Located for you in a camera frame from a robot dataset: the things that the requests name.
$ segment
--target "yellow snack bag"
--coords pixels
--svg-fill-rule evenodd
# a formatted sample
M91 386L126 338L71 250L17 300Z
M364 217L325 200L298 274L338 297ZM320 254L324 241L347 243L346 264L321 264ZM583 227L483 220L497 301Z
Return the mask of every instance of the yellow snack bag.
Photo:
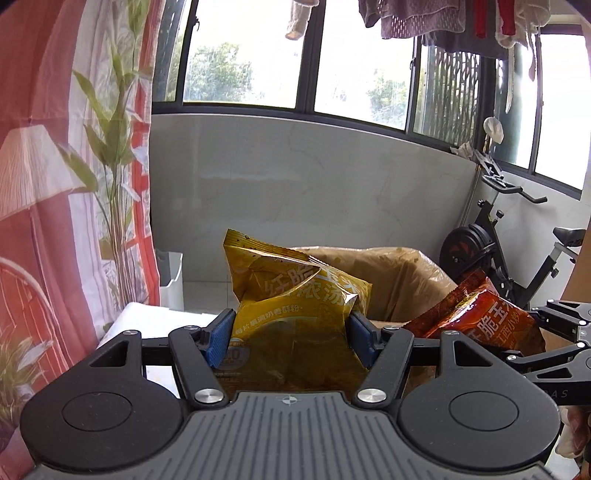
M239 390L343 390L367 374L349 348L345 319L365 314L371 284L308 254L228 230L224 250L240 301L226 357L216 370Z

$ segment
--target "window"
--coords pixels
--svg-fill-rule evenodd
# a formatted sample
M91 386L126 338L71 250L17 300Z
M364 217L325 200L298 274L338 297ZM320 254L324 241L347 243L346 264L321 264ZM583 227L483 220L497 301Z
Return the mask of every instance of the window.
M474 136L479 55L423 47L414 131L452 145Z
M291 1L163 0L154 113L245 113L361 128L449 151L485 145L494 115L506 170L580 197L591 143L591 74L582 29L551 25L533 55L446 53L421 38L381 38L355 2L319 0L299 40ZM512 84L512 101L505 112Z
M190 0L167 0L164 4L152 85L154 102L174 102L175 100L178 66L190 4Z
M550 31L542 32L536 41L541 75L534 82L529 76L531 52L516 47L508 113L508 66L498 63L495 116L503 124L505 139L495 146L493 156L527 169L533 179L559 181L568 193L583 188L589 161L591 74L584 37L573 34L572 25L552 25Z
M535 171L578 189L589 160L591 75L582 35L542 35L544 103Z
M302 42L285 38L290 3L199 0L184 100L293 108Z
M404 129L413 45L365 28L356 2L326 2L316 111Z
M495 146L494 157L519 167L528 168L534 138L538 83L530 79L532 54L522 45L515 46L515 73L511 108L505 113L509 85L508 62L498 64L499 76L495 116L501 121L505 139Z

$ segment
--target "red snack bag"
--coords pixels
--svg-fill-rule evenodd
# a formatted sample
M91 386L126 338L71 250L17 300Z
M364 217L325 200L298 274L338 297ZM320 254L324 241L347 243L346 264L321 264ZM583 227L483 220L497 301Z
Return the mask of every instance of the red snack bag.
M458 330L483 345L521 350L524 355L545 350L534 319L500 298L481 270L404 328L422 338L439 338L442 330Z

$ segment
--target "plant pattern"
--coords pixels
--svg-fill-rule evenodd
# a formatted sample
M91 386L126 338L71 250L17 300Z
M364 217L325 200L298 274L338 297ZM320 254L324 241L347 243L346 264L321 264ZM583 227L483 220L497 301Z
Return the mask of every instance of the plant pattern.
M73 71L92 111L84 124L86 139L94 158L90 163L70 145L58 145L64 162L91 192L99 207L98 225L104 232L98 240L100 256L117 310L147 295L137 278L137 263L129 241L133 238L133 203L140 202L131 186L130 165L136 159L132 148L134 122L142 119L133 102L138 83L151 82L153 67L139 68L141 37L150 0L112 3L112 31L106 35L103 50L111 68L99 77L100 88L80 72Z
M18 426L22 408L33 396L33 383L43 372L38 360L51 346L47 340L33 346L30 337L17 342L0 335L0 452Z

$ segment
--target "hanging laundry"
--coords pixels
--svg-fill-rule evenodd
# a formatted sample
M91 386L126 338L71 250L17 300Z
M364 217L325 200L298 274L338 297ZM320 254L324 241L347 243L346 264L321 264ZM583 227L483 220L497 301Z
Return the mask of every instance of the hanging laundry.
M382 2L379 0L359 0L359 13L366 28L373 27L380 19L378 3Z
M434 30L463 32L466 0L387 0L380 11L382 38L418 37Z
M287 24L285 37L288 40L299 40L306 34L312 7L316 7L319 0L292 0L290 20Z
M496 0L468 0L466 2L466 29L461 33L437 30L423 35L423 45L440 47L448 53L465 51L490 59L506 60L507 49L503 48L495 38ZM484 32L485 37L479 38L476 33Z
M496 39L505 48L513 48L516 43L520 43L531 51L530 78L533 81L535 79L537 62L532 35L538 33L540 27L545 26L549 22L550 0L515 0L513 19L510 19L506 12L503 13L504 2L506 0L497 1ZM512 35L509 35L506 32L511 29L513 23L515 24L515 30ZM510 108L509 96L507 100L507 108Z
M515 35L515 0L496 0L503 35Z
M474 0L474 35L477 38L486 38L486 19L488 13L488 5L491 4L490 1L487 0ZM466 31L469 31L467 27L467 19L470 18L469 10L470 2L466 6Z

